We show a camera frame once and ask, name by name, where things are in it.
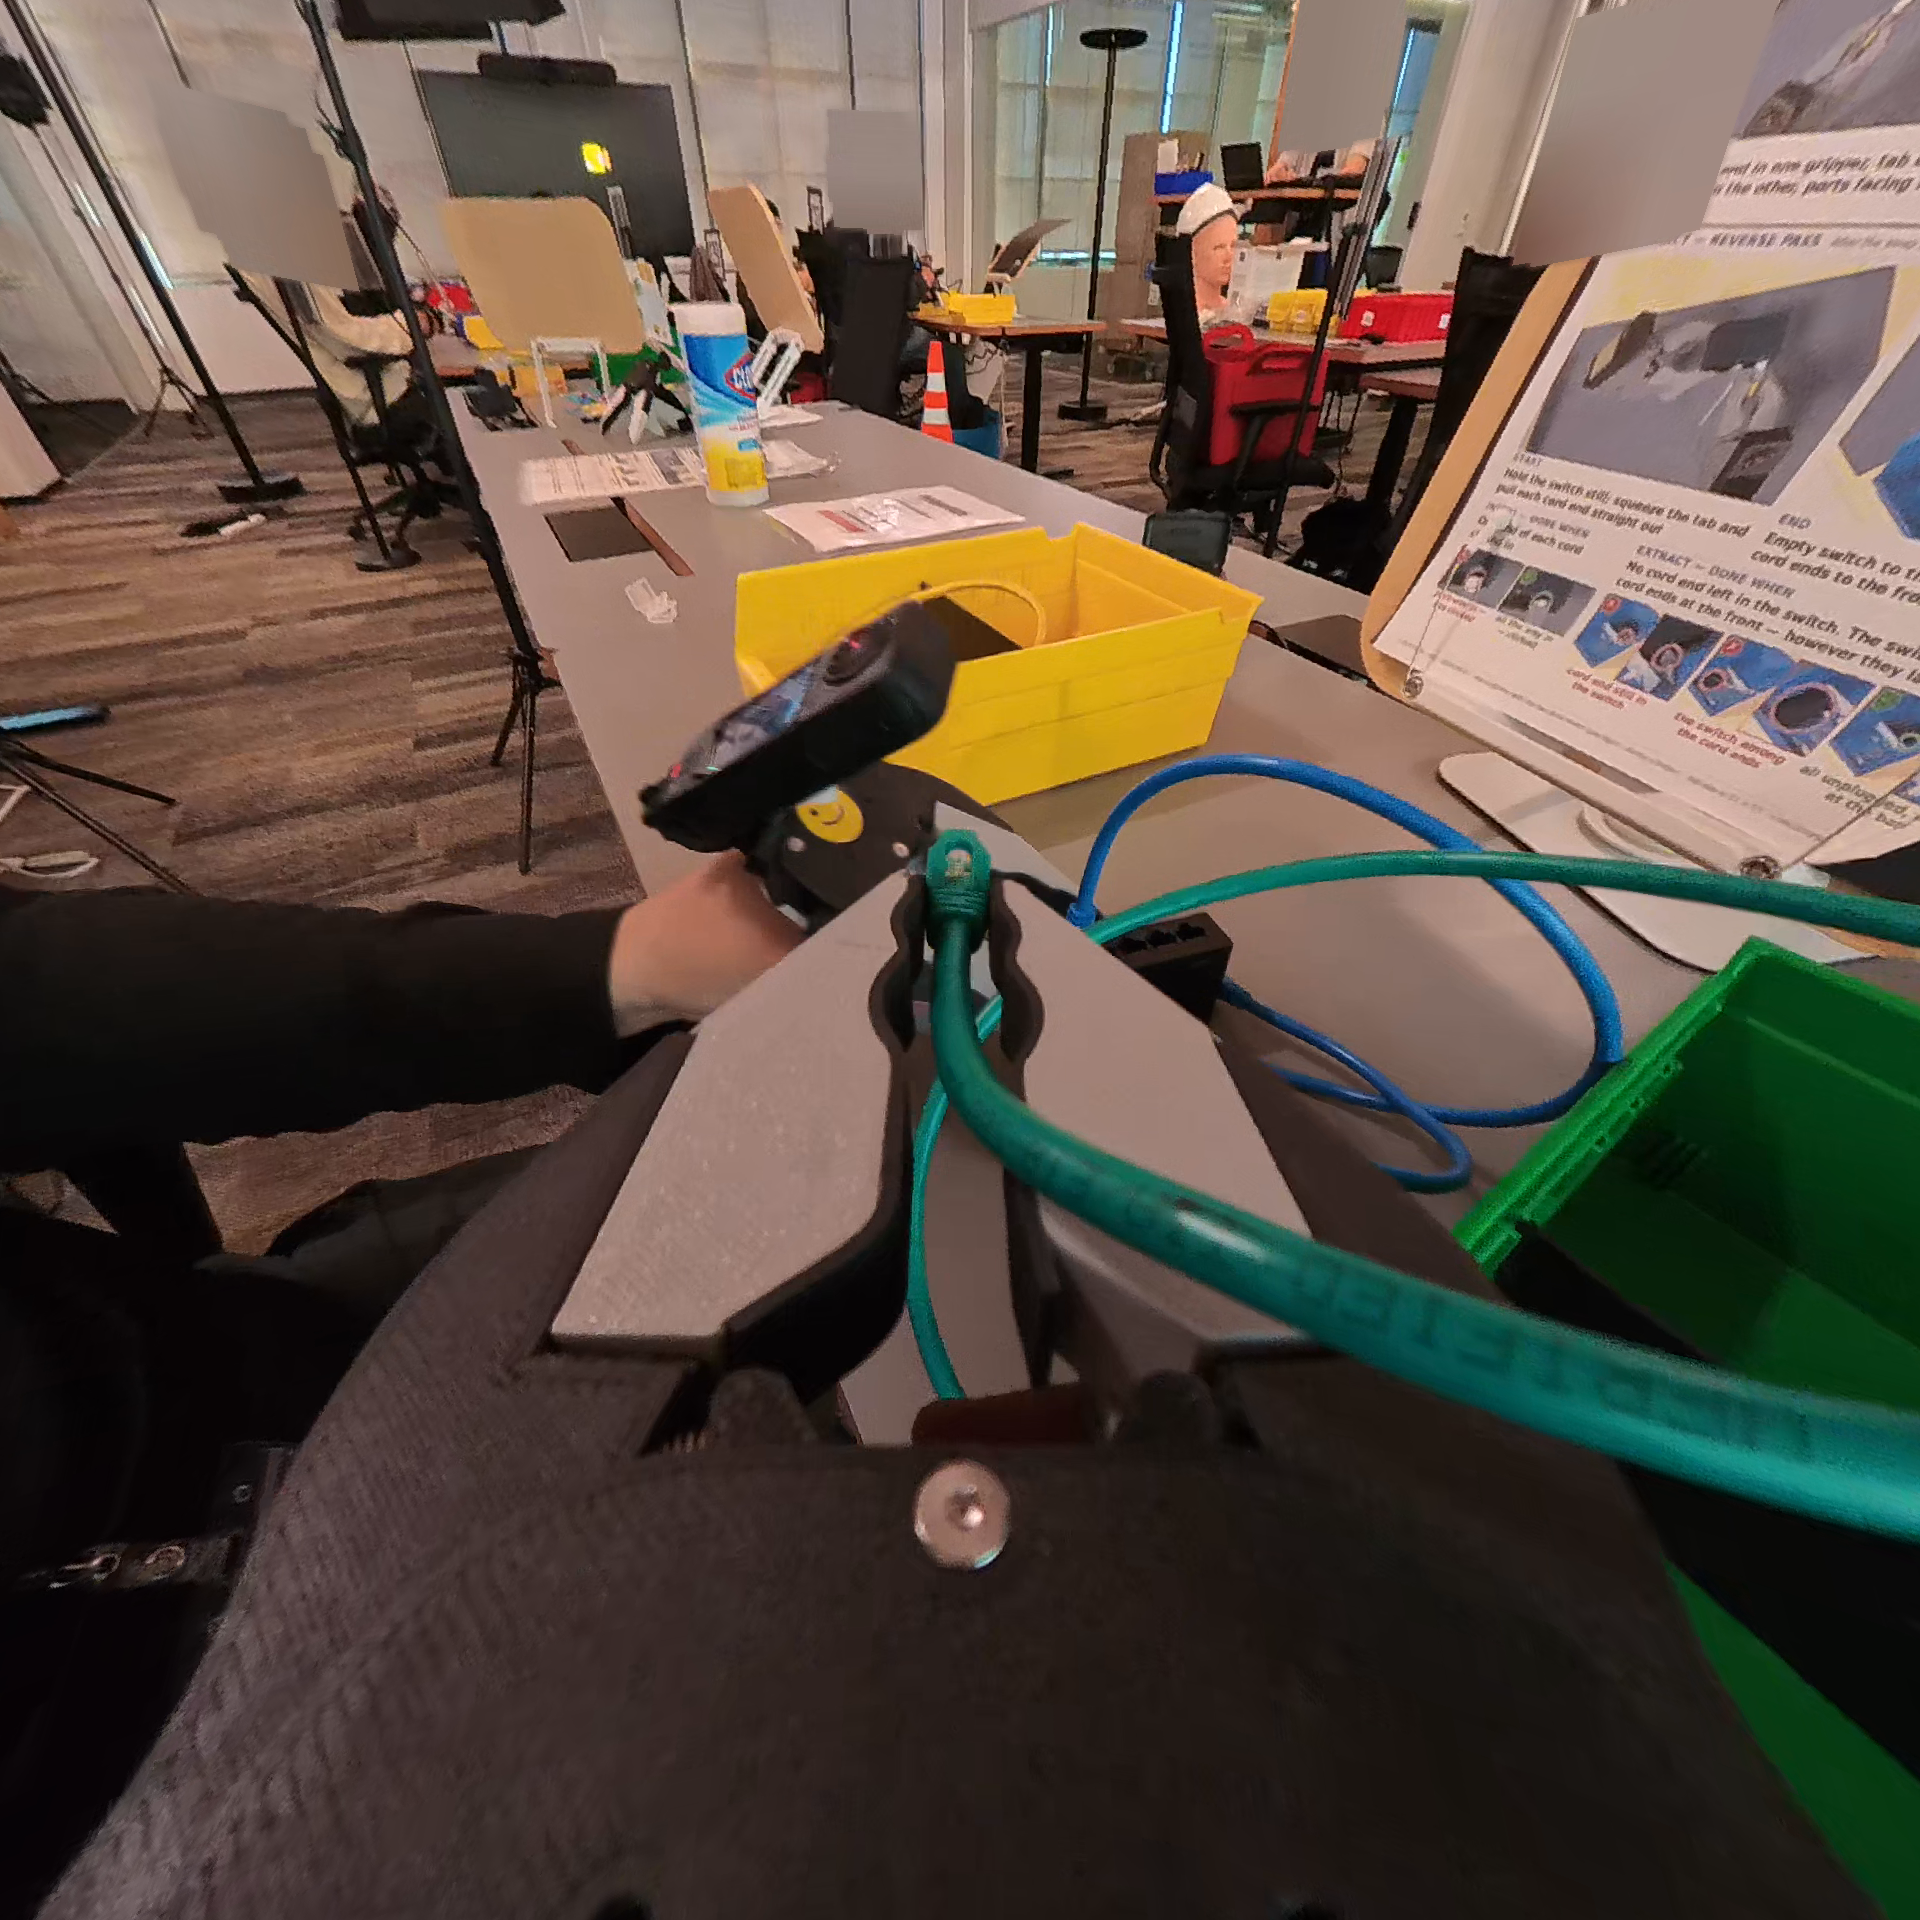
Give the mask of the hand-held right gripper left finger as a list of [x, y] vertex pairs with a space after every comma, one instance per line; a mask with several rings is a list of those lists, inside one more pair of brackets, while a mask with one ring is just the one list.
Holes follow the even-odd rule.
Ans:
[[555, 1350], [831, 1392], [905, 1297], [920, 889], [886, 878], [692, 1034]]

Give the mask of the black network switch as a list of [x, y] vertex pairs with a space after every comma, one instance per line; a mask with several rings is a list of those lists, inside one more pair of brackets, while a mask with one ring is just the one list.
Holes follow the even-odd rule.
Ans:
[[1231, 937], [1205, 911], [1171, 915], [1103, 942], [1103, 951], [1199, 1024], [1212, 1024], [1231, 966]]

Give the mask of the person's left forearm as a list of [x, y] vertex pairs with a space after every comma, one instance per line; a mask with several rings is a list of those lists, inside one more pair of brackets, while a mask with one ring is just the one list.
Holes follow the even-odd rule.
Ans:
[[4, 1174], [601, 1092], [609, 908], [495, 915], [4, 889]]

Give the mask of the person's left hand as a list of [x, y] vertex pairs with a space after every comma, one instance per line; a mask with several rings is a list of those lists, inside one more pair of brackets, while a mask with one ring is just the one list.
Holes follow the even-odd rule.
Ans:
[[712, 856], [616, 920], [608, 948], [612, 1028], [633, 1040], [663, 1024], [701, 1022], [804, 937], [745, 856]]

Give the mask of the clear bag with paper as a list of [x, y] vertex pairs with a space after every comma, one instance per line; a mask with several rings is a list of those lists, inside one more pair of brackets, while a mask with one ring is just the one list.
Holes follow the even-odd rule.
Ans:
[[959, 488], [896, 488], [773, 503], [760, 515], [817, 560], [900, 545], [936, 545], [1024, 524], [1019, 513]]

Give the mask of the wipes canister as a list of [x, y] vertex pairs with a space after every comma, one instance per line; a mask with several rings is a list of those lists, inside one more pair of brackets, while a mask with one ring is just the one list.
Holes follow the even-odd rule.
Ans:
[[712, 505], [756, 511], [769, 480], [760, 446], [755, 347], [745, 314], [731, 302], [667, 307], [688, 410]]

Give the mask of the white paper sheet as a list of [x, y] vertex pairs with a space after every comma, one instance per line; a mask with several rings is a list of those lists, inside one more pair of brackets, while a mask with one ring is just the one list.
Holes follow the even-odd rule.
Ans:
[[695, 446], [561, 452], [519, 467], [519, 503], [528, 508], [703, 488], [703, 462]]

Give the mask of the wooden office desk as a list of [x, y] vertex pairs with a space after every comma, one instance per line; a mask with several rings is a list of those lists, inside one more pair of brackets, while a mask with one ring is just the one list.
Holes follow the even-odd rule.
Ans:
[[1103, 338], [1102, 320], [1044, 320], [1012, 316], [1009, 320], [965, 320], [948, 307], [923, 304], [912, 322], [925, 332], [959, 345], [985, 344], [1012, 352], [1021, 363], [1019, 399], [1019, 467], [1025, 473], [1040, 471], [1040, 434], [1044, 420], [1044, 361], [1052, 355], [1076, 361], [1080, 375], [1091, 372], [1092, 347]]

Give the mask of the beige reflector board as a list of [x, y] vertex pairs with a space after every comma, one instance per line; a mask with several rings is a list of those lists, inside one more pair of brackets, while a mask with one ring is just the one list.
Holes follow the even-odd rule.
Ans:
[[589, 344], [645, 347], [640, 304], [608, 215], [589, 200], [445, 200], [449, 257], [509, 352]]
[[760, 335], [791, 335], [803, 355], [822, 356], [824, 324], [769, 201], [745, 184], [710, 188], [705, 207]]

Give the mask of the black office chair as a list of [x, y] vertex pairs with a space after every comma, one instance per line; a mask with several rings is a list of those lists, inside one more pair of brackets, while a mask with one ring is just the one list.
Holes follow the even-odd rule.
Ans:
[[1171, 511], [1220, 511], [1254, 524], [1264, 539], [1275, 538], [1285, 503], [1293, 489], [1331, 489], [1333, 465], [1317, 449], [1285, 456], [1278, 465], [1235, 470], [1208, 465], [1208, 379], [1203, 355], [1203, 327], [1193, 304], [1189, 268], [1171, 270], [1160, 287], [1167, 336], [1167, 385], [1149, 471]]

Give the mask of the green plastic bin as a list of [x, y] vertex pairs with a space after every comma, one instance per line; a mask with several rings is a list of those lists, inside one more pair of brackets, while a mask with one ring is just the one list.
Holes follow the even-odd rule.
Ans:
[[[1747, 944], [1455, 1235], [1528, 1313], [1916, 1412], [1916, 1003]], [[1768, 1762], [1871, 1904], [1916, 1918], [1916, 1547], [1625, 1475]]]

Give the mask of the instruction sheet on wooden stand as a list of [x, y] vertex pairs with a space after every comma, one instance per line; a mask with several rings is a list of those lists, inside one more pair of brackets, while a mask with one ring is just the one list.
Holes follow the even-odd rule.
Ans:
[[1579, 299], [1596, 264], [1596, 257], [1584, 257], [1542, 268], [1451, 441], [1433, 459], [1425, 488], [1422, 491], [1409, 489], [1404, 502], [1406, 515], [1396, 543], [1360, 617], [1360, 658], [1367, 680], [1404, 706], [1419, 702], [1415, 671], [1409, 663], [1383, 655], [1379, 638], [1404, 604], [1419, 598], [1423, 570], [1475, 491], [1505, 420], [1515, 415], [1535, 367], [1542, 363], [1566, 324], [1568, 311]]

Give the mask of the person's black clothing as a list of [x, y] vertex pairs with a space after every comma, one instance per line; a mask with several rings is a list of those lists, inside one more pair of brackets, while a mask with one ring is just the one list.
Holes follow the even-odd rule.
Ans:
[[252, 1522], [376, 1313], [4, 1207], [1, 1903], [32, 1916], [199, 1664]]

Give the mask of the black floor lamp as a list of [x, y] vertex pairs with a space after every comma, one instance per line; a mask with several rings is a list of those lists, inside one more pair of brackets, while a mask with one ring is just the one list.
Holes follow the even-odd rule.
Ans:
[[1092, 360], [1094, 345], [1102, 332], [1097, 319], [1097, 291], [1100, 291], [1100, 258], [1102, 258], [1102, 240], [1107, 231], [1107, 201], [1108, 201], [1108, 169], [1111, 169], [1111, 152], [1113, 152], [1113, 108], [1115, 108], [1115, 90], [1117, 90], [1117, 62], [1123, 56], [1139, 50], [1144, 47], [1144, 33], [1141, 27], [1124, 27], [1117, 24], [1092, 27], [1080, 33], [1080, 47], [1094, 56], [1103, 57], [1103, 73], [1102, 73], [1102, 96], [1100, 96], [1100, 124], [1097, 124], [1097, 150], [1094, 150], [1094, 209], [1092, 209], [1092, 231], [1088, 242], [1088, 302], [1086, 302], [1086, 329], [1079, 352], [1079, 378], [1076, 378], [1076, 395], [1071, 401], [1061, 403], [1059, 418], [1075, 424], [1075, 426], [1102, 426], [1108, 416], [1108, 410], [1102, 401], [1092, 399]]

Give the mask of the printed instruction poster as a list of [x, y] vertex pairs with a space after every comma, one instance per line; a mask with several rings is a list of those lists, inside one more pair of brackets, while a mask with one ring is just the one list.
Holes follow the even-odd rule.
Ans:
[[1779, 4], [1699, 228], [1598, 257], [1383, 655], [1723, 871], [1916, 900], [1917, 4]]

